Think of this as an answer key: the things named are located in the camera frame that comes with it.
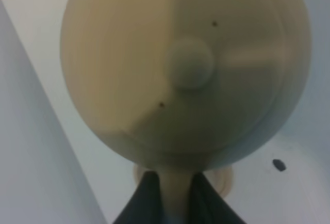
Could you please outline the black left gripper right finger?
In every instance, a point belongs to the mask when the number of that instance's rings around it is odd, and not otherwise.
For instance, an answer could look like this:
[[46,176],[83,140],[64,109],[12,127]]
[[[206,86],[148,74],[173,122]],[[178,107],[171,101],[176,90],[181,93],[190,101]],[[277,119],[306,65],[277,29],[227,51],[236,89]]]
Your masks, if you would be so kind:
[[193,176],[187,223],[194,224],[244,224],[232,208],[218,195],[202,173]]

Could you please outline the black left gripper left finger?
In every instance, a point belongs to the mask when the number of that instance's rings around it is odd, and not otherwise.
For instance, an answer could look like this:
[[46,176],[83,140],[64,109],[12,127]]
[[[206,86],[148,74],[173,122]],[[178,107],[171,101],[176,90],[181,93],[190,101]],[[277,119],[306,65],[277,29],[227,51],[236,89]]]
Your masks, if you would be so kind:
[[144,173],[133,196],[116,218],[117,224],[158,224],[163,221],[163,206],[157,173]]

